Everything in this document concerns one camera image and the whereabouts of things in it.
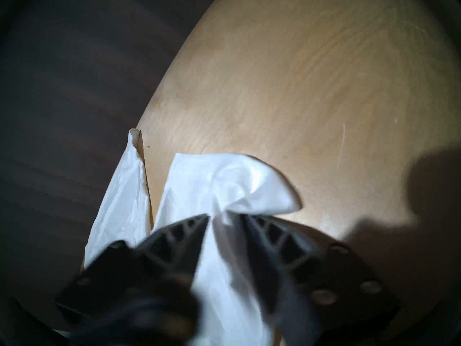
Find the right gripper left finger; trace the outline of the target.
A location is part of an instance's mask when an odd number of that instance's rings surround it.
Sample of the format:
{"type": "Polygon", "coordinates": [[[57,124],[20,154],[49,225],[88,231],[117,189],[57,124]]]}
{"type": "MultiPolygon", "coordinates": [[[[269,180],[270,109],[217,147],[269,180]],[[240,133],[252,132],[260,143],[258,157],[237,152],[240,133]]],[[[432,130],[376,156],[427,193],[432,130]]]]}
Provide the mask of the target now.
{"type": "Polygon", "coordinates": [[[154,231],[138,246],[109,244],[55,298],[70,324],[96,316],[174,274],[194,277],[210,216],[200,214],[154,231]]]}

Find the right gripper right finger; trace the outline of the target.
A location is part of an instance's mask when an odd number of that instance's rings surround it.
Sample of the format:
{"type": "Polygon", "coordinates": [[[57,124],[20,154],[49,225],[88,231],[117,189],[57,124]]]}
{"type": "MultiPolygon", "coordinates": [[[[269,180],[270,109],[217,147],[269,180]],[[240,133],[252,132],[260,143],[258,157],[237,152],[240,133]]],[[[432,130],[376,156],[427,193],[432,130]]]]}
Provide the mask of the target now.
{"type": "Polygon", "coordinates": [[[360,345],[401,307],[347,245],[319,244],[285,221],[238,215],[254,289],[286,345],[360,345]]]}

